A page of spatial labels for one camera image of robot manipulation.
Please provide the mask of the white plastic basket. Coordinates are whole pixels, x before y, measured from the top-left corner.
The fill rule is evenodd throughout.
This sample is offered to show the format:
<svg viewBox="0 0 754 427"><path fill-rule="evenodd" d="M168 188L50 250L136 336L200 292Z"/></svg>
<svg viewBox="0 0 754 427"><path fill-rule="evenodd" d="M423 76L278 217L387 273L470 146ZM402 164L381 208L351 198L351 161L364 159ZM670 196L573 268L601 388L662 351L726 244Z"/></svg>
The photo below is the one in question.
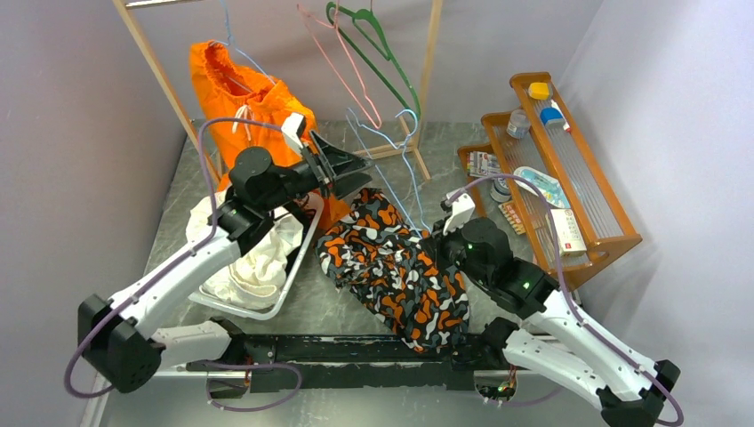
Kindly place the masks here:
<svg viewBox="0 0 754 427"><path fill-rule="evenodd" d="M242 318L251 318L251 319L256 319L256 320L269 320L275 317L276 314L281 310L281 307L285 301L286 296L289 294L289 291L293 285L293 280L296 274L298 273L300 266L302 265L304 255L306 254L308 247L310 243L312 242L317 225L319 224L319 221L325 210L324 201L317 193L314 193L314 192L310 192L304 199L294 202L293 205L295 207L299 207L302 209L302 212L299 213L299 215L294 215L293 209L291 207L287 208L292 212L294 217L297 218L303 225L304 237L302 239L300 251L298 252L298 255L296 256L293 262L293 265L290 268L287 280L285 282L283 290L281 291L280 298L273 306L265 310L240 309L240 308L231 306L227 303L214 300L213 298L210 298L208 296L199 294L197 292L199 288L195 292L193 292L188 298L192 302L195 302L195 303L198 303L198 304L201 304L201 305L204 305L206 307L210 307L216 310L220 310L228 314L233 314Z"/></svg>

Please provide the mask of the patterned dark shorts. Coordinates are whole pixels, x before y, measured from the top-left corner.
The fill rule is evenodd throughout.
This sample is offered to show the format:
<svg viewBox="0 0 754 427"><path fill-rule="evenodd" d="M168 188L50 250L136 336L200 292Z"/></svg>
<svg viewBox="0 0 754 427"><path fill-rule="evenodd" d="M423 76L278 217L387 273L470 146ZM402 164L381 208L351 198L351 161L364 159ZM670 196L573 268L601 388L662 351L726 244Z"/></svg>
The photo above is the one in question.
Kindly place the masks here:
<svg viewBox="0 0 754 427"><path fill-rule="evenodd" d="M465 341L470 303L461 273L441 270L380 189L362 188L351 210L317 241L323 273L347 290L408 349Z"/></svg>

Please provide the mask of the orange wooden shelf rack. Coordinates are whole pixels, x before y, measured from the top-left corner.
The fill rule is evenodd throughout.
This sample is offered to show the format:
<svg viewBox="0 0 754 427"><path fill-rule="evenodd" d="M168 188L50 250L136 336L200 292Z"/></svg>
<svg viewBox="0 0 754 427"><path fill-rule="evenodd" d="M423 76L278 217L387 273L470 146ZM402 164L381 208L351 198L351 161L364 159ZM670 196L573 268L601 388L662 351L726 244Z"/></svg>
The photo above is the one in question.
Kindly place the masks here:
<svg viewBox="0 0 754 427"><path fill-rule="evenodd" d="M572 131L562 126L545 127L539 119L550 99L539 101L526 90L533 82L546 82L552 96L567 118ZM580 128L547 72L520 73L509 84L519 100L519 107L531 123L529 134L521 140L507 133L508 112L489 113L481 118L488 141L479 151L495 154L501 170L513 173L520 166L530 166L553 178L561 186L585 241L587 252L580 257L565 257L565 281L575 290L638 245L642 237L615 195L605 174L586 142Z"/></svg>

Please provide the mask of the white shorts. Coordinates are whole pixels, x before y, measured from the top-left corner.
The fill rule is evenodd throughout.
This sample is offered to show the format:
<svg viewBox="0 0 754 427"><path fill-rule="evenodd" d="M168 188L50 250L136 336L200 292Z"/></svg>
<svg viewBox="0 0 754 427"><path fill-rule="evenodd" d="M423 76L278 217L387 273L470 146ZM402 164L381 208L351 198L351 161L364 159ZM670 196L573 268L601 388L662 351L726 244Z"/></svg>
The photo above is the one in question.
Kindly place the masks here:
<svg viewBox="0 0 754 427"><path fill-rule="evenodd" d="M280 298L298 255L304 227L285 207L274 210L275 224L247 254L207 279L197 291L245 310L265 310Z"/></svg>

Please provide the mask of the pink hanger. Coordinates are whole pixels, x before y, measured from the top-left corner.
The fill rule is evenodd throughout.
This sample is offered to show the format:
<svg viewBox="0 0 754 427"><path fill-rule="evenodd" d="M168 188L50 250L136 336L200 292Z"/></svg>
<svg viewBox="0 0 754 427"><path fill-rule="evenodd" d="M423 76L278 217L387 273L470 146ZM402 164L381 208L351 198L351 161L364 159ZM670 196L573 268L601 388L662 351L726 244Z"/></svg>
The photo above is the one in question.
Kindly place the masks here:
<svg viewBox="0 0 754 427"><path fill-rule="evenodd" d="M296 4L296 11L319 53L352 99L353 105L373 128L380 129L383 125L381 114L370 97L359 66L340 32L340 1L335 2L332 13L326 12L323 19L307 9L301 1Z"/></svg>

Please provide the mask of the green plastic hanger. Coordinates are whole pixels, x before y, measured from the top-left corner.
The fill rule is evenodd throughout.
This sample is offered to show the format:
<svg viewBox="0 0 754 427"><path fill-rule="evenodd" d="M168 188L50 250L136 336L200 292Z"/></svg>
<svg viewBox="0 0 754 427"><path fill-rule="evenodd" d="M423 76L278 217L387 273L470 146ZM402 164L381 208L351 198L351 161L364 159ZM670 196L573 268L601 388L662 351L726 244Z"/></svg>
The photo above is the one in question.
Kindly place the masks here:
<svg viewBox="0 0 754 427"><path fill-rule="evenodd" d="M325 15L328 22L335 26L336 19L341 17L347 18L352 27L361 35L361 37L375 50L378 57L385 63L389 64L397 73L399 80L403 83L410 100L403 96L383 70L376 64L373 58L367 54L354 40L349 33L338 26L338 35L343 42L353 49L354 53L363 63L373 72L381 81L385 88L392 94L395 100L403 109L410 109L417 118L421 117L421 103L418 93L413 87L411 80L405 73L397 56L393 53L385 31L372 9L361 8L357 10L339 5L335 1L329 1L325 6Z"/></svg>

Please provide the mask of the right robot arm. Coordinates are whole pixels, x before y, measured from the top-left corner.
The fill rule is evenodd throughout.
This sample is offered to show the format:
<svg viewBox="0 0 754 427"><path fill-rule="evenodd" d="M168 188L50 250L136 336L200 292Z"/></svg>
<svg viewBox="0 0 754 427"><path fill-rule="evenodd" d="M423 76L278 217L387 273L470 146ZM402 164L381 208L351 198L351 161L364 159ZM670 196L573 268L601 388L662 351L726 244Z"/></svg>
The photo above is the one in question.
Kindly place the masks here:
<svg viewBox="0 0 754 427"><path fill-rule="evenodd" d="M468 194L448 194L441 206L446 216L428 241L439 266L459 271L517 317L485 327L479 354L488 367L508 363L541 375L589 402L610 426L662 423L678 366L631 349L580 310L555 278L514 256L505 232L471 216Z"/></svg>

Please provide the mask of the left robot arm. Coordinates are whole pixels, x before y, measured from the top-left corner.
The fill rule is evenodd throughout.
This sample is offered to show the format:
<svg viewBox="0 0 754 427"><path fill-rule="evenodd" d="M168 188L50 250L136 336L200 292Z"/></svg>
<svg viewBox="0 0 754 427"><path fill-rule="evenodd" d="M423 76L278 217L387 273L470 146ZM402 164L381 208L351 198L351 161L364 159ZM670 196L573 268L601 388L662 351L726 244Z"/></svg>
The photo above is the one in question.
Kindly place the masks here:
<svg viewBox="0 0 754 427"><path fill-rule="evenodd" d="M243 364L243 334L224 320L166 328L164 320L211 276L255 248L272 230L278 207L318 191L342 199L370 180L373 161L334 147L308 130L299 113L279 126L285 145L297 156L277 165L266 148L242 149L229 171L222 202L212 202L205 234L188 242L155 270L109 298L91 295L77 310L77 346L64 374L74 393L72 374L86 361L112 391L138 390L157 372L187 364Z"/></svg>

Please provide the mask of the orange shorts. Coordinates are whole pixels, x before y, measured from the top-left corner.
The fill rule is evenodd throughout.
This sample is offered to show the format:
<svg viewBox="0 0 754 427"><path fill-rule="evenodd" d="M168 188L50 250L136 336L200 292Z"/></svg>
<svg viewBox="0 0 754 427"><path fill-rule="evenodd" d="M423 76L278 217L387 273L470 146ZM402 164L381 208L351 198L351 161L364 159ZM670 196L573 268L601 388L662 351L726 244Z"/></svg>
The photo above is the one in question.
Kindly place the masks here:
<svg viewBox="0 0 754 427"><path fill-rule="evenodd" d="M197 100L208 119L235 117L280 126L290 114L299 113L305 117L308 132L317 129L313 111L284 81L235 63L228 48L218 41L193 44L189 67ZM277 165L301 161L279 131L226 122L211 125L209 132L227 167L234 166L240 152L252 146L267 149Z"/></svg>

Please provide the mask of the orange pill blister strip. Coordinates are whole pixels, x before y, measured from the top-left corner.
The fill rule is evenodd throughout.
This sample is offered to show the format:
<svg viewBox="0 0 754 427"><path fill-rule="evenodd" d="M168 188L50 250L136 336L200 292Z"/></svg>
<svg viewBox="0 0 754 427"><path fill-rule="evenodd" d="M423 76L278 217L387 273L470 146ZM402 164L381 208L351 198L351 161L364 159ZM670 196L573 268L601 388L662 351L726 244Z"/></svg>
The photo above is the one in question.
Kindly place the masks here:
<svg viewBox="0 0 754 427"><path fill-rule="evenodd" d="M499 204L499 210L517 235L525 234L525 225L512 200Z"/></svg>

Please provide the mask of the snack packet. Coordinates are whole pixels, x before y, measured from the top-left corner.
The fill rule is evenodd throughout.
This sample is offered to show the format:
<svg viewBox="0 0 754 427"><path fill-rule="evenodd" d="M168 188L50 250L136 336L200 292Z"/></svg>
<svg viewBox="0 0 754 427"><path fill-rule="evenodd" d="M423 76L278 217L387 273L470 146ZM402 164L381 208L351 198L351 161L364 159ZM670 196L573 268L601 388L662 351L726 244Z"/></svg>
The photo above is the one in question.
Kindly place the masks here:
<svg viewBox="0 0 754 427"><path fill-rule="evenodd" d="M472 151L467 155L467 173L480 178L501 173L501 167L494 153Z"/></svg>

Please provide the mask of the white red box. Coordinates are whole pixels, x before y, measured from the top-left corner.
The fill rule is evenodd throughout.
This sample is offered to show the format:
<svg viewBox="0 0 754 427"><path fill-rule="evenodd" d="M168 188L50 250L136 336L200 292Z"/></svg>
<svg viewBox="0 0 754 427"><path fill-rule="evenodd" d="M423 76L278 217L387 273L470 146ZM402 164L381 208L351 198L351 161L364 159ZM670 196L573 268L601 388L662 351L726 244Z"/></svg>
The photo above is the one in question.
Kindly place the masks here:
<svg viewBox="0 0 754 427"><path fill-rule="evenodd" d="M582 237L578 222L572 209L550 209L553 222L551 230L557 236L558 255L560 257L580 257L585 255L587 247Z"/></svg>

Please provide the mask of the small plastic bottle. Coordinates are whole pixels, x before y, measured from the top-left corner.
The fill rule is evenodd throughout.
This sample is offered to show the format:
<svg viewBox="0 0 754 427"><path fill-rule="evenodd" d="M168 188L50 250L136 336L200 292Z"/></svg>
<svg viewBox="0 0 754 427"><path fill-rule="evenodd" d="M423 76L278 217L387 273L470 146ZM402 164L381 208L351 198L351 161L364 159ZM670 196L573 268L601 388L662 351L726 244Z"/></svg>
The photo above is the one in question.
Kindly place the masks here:
<svg viewBox="0 0 754 427"><path fill-rule="evenodd" d="M521 140L530 131L531 123L522 109L515 109L510 113L507 133L511 138Z"/></svg>

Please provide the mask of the blue eraser block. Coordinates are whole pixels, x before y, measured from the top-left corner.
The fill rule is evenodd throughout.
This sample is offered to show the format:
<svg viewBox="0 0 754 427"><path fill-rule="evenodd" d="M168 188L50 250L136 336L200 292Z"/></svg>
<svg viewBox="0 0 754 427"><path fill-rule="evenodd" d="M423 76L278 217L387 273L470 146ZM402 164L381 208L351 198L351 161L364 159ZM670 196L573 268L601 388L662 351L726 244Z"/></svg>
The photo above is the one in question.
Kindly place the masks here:
<svg viewBox="0 0 754 427"><path fill-rule="evenodd" d="M562 118L552 107L543 108L539 113L539 119L545 126L562 126Z"/></svg>

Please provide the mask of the red white marker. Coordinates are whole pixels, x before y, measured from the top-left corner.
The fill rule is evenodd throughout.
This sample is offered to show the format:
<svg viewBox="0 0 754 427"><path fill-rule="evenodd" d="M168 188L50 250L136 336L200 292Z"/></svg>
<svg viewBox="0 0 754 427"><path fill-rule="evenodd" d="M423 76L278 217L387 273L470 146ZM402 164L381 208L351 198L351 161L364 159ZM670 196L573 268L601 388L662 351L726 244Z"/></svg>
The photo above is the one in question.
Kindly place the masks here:
<svg viewBox="0 0 754 427"><path fill-rule="evenodd" d="M559 106L558 102L555 99L550 99L549 101L550 101L550 106L553 109L555 109L558 112L558 114L561 116L561 118L562 118L562 127L563 127L564 131L567 132L567 133L570 133L572 131L572 128L571 128L570 123L568 122L568 120L566 118L565 113L563 112L563 110Z"/></svg>

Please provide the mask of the yellow sponge block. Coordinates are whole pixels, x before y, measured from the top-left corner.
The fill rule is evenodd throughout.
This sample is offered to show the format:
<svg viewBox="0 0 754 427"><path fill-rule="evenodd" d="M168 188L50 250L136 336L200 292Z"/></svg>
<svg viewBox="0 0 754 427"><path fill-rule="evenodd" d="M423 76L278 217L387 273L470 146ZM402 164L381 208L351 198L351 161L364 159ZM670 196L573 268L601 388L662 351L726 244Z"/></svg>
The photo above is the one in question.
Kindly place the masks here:
<svg viewBox="0 0 754 427"><path fill-rule="evenodd" d="M552 96L550 85L546 82L533 82L526 90L528 96L539 101L549 100Z"/></svg>

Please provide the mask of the wooden clothes rack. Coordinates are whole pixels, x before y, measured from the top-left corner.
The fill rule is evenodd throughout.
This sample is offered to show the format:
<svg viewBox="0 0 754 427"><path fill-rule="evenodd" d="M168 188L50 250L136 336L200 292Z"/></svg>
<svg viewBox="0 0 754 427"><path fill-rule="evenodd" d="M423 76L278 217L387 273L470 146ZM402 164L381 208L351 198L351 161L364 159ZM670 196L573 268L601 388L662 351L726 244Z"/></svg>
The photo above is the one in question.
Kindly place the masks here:
<svg viewBox="0 0 754 427"><path fill-rule="evenodd" d="M212 185L216 185L221 180L222 167L215 166L213 164L213 158L210 155L206 154L204 149L199 144L197 129L194 127L191 119L189 118L189 115L187 114L186 110L183 108L183 105L181 104L180 99L178 95L176 94L169 80L169 77L165 74L161 63L159 62L159 59L157 58L157 55L154 53L151 45L149 44L148 38L144 35L140 27L140 24L132 15L132 12L137 9L161 7L161 6L167 6L170 4L171 4L170 1L133 1L133 2L115 1L114 2L114 6L116 7L116 10L120 14L122 21L124 22L125 26L129 29L129 32L131 33L132 38L135 41L135 43L140 48L140 51L143 57L145 58L150 69L155 75L157 82L159 83L161 89L163 90L167 100L171 104L181 125L186 131L187 136L194 144L195 149L197 150L200 156L200 159L205 162L205 165L202 167L202 170L205 172L205 176L210 179ZM419 91L414 90L413 85L409 82L405 72L399 67L399 64L397 62L397 59L394 53L389 49L389 44L381 28L381 24L379 20L374 16L372 10L359 9L357 11L351 11L348 8L342 8L338 1L330 2L325 7L325 17L327 18L327 21L321 21L317 19L315 15L305 10L302 6L299 5L297 7L297 10L300 13L303 19L303 22L306 26L308 26L311 22L316 22L325 28L332 29L333 32L338 37L338 40L341 44L343 51L347 55L350 55L351 52L355 52L357 55L359 55L359 57L362 58L362 60L369 67L372 68L373 73L376 76L379 76L381 73L377 70L377 68L373 66L371 61L368 60L368 58L361 52L361 50L357 47L357 45L354 44L352 41L350 41L347 35L343 31L341 31L341 28L339 26L339 16L341 14L347 16L351 20L352 25L355 28L359 27L358 22L361 20L367 22L373 28L373 32L379 38L379 40L377 42L370 40L369 43L372 44L376 50L381 52L381 55L384 57L385 60L390 61L394 65L394 67L396 68L396 71L403 78L406 84L406 87L408 88L409 92L413 96L414 107L408 108L408 110L416 114L415 130L413 133L410 133L405 123L405 120L403 118L400 118L399 122L403 125L404 131L406 132L406 143L401 149L394 148L392 147L392 145L386 144L386 145L378 146L372 149L362 149L360 152L362 154L368 155L368 157L372 159L393 157L398 154L403 154L405 152L412 152L414 153L416 157L416 161L417 161L418 166L420 167L420 171L423 178L427 181L431 179L431 175L419 151L420 129L422 127L421 111L422 109L425 108L426 101L429 94L429 80L430 80L432 68L434 65L434 55L435 55L435 50L437 46L437 37L438 37L439 26L440 26L440 21L441 21L442 7L443 7L443 3L441 1L433 1L431 3L431 12L429 16L429 25L428 25L429 34L428 34L428 41L427 41L425 58L424 58L424 64L423 64L423 68L421 72L421 84L420 84Z"/></svg>

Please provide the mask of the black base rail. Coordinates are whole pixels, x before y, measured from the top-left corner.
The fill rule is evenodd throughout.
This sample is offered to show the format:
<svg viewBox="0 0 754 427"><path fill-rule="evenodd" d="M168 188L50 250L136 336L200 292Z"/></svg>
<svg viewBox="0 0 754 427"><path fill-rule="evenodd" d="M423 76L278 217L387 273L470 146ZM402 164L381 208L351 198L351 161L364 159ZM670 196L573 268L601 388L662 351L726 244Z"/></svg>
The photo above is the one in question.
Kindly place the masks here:
<svg viewBox="0 0 754 427"><path fill-rule="evenodd" d="M460 345L416 352L397 337L371 335L241 334L215 360L202 357L188 370L237 371L251 391L441 387L471 391L479 376L503 377L501 350L479 334Z"/></svg>

